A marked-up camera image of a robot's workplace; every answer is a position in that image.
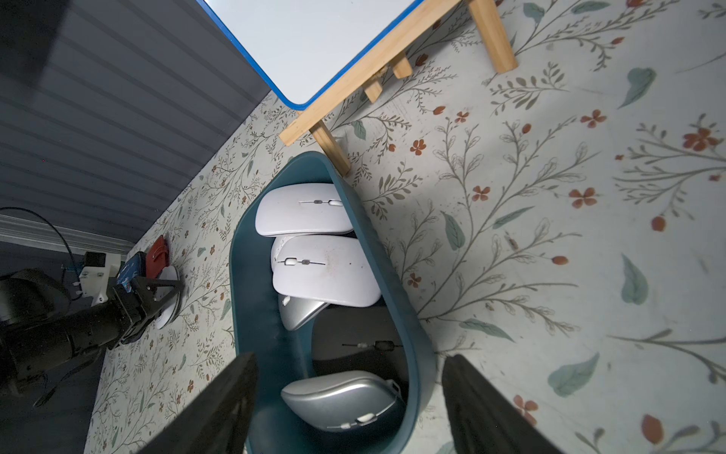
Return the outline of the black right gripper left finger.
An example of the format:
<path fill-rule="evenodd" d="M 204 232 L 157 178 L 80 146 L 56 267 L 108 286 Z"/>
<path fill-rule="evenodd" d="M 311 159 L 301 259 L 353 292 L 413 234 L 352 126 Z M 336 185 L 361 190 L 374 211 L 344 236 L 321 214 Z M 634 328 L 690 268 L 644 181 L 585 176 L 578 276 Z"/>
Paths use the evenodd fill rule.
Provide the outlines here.
<path fill-rule="evenodd" d="M 143 453 L 242 453 L 259 378 L 253 353 L 237 356 Z"/>

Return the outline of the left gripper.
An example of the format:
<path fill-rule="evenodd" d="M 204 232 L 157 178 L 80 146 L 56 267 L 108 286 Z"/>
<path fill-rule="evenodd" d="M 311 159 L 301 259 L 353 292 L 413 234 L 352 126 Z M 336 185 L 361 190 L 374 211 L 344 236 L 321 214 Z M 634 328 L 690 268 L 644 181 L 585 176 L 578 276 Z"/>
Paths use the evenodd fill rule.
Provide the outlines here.
<path fill-rule="evenodd" d="M 113 286 L 113 300 L 121 311 L 119 344 L 131 344 L 138 341 L 147 326 L 161 312 L 164 300 L 155 299 L 158 287 L 173 286 L 176 291 L 183 291 L 183 282 L 150 279 L 137 276 L 132 279 L 132 292 L 127 293 L 121 285 Z"/>

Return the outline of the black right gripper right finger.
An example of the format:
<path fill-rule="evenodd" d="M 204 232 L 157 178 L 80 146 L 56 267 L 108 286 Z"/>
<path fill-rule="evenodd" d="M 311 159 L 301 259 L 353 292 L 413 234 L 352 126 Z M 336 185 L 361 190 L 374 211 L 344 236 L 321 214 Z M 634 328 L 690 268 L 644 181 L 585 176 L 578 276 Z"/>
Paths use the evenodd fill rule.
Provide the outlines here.
<path fill-rule="evenodd" d="M 457 453 L 558 453 L 462 355 L 448 357 L 442 390 Z"/>

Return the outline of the white mouse row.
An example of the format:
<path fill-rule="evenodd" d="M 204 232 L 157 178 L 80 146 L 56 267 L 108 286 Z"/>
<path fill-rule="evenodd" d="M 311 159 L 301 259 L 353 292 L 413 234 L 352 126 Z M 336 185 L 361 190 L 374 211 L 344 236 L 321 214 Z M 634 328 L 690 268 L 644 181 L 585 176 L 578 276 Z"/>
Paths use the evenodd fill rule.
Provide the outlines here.
<path fill-rule="evenodd" d="M 168 266 L 162 270 L 159 275 L 159 279 L 166 281 L 178 281 L 179 274 L 174 266 Z M 176 291 L 173 286 L 158 287 L 155 291 L 155 299 L 164 300 L 163 308 L 157 315 L 154 322 L 155 328 L 161 330 L 177 316 L 178 310 L 180 309 L 181 296 L 180 292 Z"/>

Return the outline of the silver mouse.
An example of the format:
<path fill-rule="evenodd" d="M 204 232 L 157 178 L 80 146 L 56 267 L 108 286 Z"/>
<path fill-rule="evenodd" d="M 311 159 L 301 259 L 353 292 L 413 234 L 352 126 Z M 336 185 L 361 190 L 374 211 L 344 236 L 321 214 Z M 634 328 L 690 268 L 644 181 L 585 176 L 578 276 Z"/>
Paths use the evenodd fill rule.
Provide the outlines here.
<path fill-rule="evenodd" d="M 398 385 L 365 371 L 348 371 L 294 381 L 281 397 L 308 425 L 347 432 L 395 420 L 405 411 Z"/>
<path fill-rule="evenodd" d="M 300 329 L 327 306 L 329 306 L 327 302 L 317 299 L 297 298 L 288 295 L 280 295 L 278 298 L 281 320 L 287 331 Z"/>

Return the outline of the black mouse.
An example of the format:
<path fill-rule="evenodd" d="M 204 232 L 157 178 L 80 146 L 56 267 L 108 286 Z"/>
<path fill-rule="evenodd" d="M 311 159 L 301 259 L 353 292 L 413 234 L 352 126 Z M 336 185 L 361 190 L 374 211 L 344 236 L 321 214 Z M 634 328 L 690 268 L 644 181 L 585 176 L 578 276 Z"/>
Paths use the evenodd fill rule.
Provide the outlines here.
<path fill-rule="evenodd" d="M 406 391 L 410 374 L 403 342 L 383 306 L 332 306 L 313 320 L 312 365 L 319 376 L 363 371 Z"/>

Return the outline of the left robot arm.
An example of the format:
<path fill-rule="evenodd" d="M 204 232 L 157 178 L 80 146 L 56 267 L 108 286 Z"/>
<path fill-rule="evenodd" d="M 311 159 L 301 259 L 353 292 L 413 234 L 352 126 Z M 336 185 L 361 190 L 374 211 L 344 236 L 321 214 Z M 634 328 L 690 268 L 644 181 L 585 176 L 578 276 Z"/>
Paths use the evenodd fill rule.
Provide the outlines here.
<path fill-rule="evenodd" d="M 35 269 L 2 276 L 1 393 L 22 395 L 72 359 L 138 341 L 183 282 L 136 276 L 130 287 L 115 285 L 107 302 L 64 315 L 57 306 L 71 296 L 61 282 Z"/>

